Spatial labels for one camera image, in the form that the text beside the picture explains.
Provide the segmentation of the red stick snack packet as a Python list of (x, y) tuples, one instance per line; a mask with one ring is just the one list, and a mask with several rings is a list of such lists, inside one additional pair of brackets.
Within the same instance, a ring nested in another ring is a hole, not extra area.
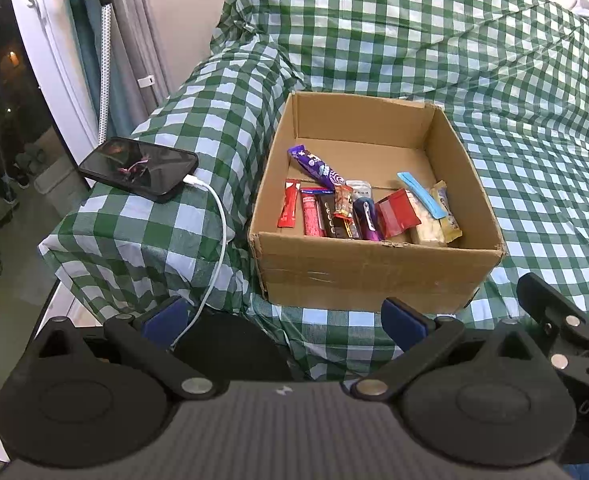
[(278, 229), (293, 229), (295, 227), (295, 211), (297, 196), (300, 192), (300, 181), (287, 179), (285, 183), (285, 199), (280, 217), (277, 221)]

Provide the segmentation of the light blue stick packet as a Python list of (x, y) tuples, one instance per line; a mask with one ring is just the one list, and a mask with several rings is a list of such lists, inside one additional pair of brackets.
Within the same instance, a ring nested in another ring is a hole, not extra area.
[(401, 171), (397, 176), (406, 185), (406, 188), (418, 198), (422, 206), (430, 212), (434, 219), (441, 220), (446, 217), (446, 211), (410, 172)]

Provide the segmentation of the grey curtain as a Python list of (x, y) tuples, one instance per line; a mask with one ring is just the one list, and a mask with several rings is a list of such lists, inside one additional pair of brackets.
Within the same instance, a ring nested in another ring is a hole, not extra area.
[(129, 136), (170, 93), (149, 0), (68, 0), (78, 55), (104, 135)]

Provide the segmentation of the red white snack packet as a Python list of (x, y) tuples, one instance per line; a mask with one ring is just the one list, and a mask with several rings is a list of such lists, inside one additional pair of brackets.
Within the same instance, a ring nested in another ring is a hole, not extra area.
[(328, 237), (330, 230), (323, 223), (318, 196), (329, 196), (326, 188), (301, 188), (301, 200), (304, 220), (304, 234), (314, 237)]

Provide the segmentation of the silver purple snack pouch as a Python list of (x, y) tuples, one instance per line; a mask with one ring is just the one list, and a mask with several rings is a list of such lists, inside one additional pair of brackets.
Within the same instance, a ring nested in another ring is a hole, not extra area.
[(383, 241), (383, 236), (378, 226), (375, 203), (371, 198), (357, 198), (353, 203), (353, 214), (363, 240), (369, 240), (369, 242)]

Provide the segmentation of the black chocolate bar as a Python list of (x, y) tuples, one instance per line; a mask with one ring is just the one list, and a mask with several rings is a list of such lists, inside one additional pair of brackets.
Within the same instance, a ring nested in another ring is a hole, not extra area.
[(323, 232), (326, 237), (340, 238), (340, 240), (359, 240), (360, 235), (352, 218), (340, 217), (335, 212), (335, 199), (333, 194), (319, 194), (316, 197)]

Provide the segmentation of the small red orange candy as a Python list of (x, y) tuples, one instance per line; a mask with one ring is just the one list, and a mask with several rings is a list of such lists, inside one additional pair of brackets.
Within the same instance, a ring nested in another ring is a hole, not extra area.
[(353, 220), (353, 189), (347, 184), (334, 187), (334, 218)]

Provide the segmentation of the yellow candy wrapper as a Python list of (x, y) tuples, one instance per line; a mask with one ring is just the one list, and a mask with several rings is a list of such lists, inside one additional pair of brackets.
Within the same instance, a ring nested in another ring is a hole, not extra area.
[(451, 212), (451, 206), (449, 206), (449, 200), (447, 196), (447, 185), (444, 181), (439, 181), (430, 188), (430, 194), (433, 200), (441, 206), (445, 211), (446, 216), (439, 219), (439, 224), (443, 232), (444, 240), (446, 244), (458, 240), (462, 237), (463, 232), (459, 226), (459, 222), (456, 220), (454, 214)]

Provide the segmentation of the black smartphone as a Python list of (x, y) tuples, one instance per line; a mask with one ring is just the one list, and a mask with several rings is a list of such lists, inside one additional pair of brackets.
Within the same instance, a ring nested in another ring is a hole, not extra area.
[(111, 138), (95, 148), (78, 171), (87, 179), (166, 203), (180, 192), (184, 177), (198, 166), (199, 157), (191, 151)]

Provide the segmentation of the purple chocolate bar wrapper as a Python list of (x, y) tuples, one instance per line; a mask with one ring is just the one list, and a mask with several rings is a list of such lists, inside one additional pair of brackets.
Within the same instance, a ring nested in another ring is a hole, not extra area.
[(338, 185), (346, 184), (346, 180), (337, 171), (323, 159), (308, 151), (303, 144), (289, 148), (288, 155), (303, 170), (304, 174), (307, 174), (323, 188), (328, 188), (333, 192)]

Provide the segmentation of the large red snack packet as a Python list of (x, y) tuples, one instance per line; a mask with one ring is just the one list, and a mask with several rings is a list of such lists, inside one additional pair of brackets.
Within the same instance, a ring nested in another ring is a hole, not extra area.
[(375, 203), (380, 231), (386, 240), (401, 235), (421, 223), (404, 188)]

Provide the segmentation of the brown cardboard box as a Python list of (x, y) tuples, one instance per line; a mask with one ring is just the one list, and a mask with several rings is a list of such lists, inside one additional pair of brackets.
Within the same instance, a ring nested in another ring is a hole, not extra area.
[(288, 97), (249, 242), (266, 300), (349, 311), (457, 312), (506, 252), (441, 107), (341, 93)]

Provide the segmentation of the beige rice cracker packet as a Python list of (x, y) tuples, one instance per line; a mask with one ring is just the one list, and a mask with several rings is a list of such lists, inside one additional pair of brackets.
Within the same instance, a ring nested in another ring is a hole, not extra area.
[(413, 206), (413, 211), (415, 211), (420, 221), (418, 226), (410, 229), (413, 244), (435, 247), (445, 246), (445, 237), (439, 220), (432, 217), (432, 214), (422, 205), (413, 192), (408, 191), (407, 196), (410, 205)]

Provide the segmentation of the white door frame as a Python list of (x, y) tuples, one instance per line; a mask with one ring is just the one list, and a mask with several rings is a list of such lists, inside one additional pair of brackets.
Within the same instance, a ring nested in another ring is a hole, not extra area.
[(98, 144), (90, 97), (68, 0), (11, 0), (40, 91), (76, 162)]

